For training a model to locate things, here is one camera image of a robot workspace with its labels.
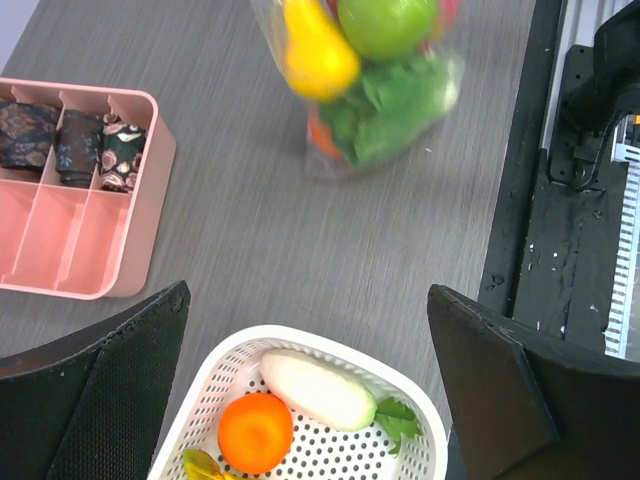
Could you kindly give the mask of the red toy apple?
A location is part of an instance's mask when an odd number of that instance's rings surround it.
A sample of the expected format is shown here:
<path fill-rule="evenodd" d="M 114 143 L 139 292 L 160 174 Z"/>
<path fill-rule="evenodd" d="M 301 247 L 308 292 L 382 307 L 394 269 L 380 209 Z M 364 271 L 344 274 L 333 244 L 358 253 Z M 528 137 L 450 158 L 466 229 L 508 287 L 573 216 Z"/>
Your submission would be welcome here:
<path fill-rule="evenodd" d="M 438 1 L 438 12 L 430 32 L 418 47 L 420 52 L 427 52 L 430 46 L 435 45 L 438 41 L 445 38 L 455 23 L 459 3 L 459 0 Z"/>

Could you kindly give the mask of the green toy apple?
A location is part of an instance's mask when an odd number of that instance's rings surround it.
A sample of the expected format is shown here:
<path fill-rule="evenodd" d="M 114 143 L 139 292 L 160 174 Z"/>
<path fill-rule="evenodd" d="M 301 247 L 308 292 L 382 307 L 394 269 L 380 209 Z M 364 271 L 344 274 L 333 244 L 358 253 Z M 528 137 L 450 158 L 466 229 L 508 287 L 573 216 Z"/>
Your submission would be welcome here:
<path fill-rule="evenodd" d="M 432 33 L 438 1 L 342 0 L 337 2 L 341 29 L 363 57 L 386 61 L 416 48 Z"/>

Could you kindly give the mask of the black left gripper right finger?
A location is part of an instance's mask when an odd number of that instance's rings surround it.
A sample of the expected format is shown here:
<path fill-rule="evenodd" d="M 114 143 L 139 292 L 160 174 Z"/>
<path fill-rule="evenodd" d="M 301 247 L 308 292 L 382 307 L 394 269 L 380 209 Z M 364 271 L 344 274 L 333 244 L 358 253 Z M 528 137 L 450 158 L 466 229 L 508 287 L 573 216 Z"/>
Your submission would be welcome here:
<path fill-rule="evenodd" d="M 471 479 L 636 479 L 639 366 L 431 286 L 428 321 Z"/>

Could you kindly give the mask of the clear zip top bag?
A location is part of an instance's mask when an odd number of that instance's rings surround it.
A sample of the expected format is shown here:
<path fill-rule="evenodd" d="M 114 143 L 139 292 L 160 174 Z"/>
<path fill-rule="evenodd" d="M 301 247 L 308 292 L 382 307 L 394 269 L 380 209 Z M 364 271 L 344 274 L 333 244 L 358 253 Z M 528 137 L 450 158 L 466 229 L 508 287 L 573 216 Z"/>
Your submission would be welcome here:
<path fill-rule="evenodd" d="M 456 1 L 254 1 L 274 63 L 308 105 L 305 171 L 379 168 L 442 120 L 464 65 L 441 41 Z"/>

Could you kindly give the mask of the green toy lettuce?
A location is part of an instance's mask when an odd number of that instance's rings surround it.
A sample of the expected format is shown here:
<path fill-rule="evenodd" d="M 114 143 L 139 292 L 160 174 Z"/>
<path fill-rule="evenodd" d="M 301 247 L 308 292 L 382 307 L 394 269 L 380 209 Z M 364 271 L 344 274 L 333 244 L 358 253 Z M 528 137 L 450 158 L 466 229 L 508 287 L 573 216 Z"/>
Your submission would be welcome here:
<path fill-rule="evenodd" d="M 353 168 L 373 168 L 451 111 L 462 74 L 462 63 L 444 54 L 417 53 L 373 65 L 343 96 L 319 106 L 320 120 Z"/>

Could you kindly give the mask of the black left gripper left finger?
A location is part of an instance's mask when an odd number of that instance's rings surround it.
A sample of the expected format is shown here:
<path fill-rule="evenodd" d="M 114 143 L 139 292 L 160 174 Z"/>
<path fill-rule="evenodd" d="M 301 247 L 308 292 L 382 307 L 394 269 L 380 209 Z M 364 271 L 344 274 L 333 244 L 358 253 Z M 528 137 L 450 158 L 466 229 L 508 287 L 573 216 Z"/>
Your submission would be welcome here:
<path fill-rule="evenodd" d="M 108 319 L 2 358 L 2 478 L 146 478 L 190 300 L 179 281 Z"/>

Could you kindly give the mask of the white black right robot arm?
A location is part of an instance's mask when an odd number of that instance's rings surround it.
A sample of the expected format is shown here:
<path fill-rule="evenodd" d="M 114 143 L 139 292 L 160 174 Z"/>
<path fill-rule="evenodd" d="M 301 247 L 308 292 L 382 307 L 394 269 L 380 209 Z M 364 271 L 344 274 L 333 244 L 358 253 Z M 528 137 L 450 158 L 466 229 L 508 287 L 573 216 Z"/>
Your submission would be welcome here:
<path fill-rule="evenodd" d="M 569 96 L 563 113 L 578 131 L 602 133 L 639 113 L 639 1 L 595 32 L 591 75 Z"/>

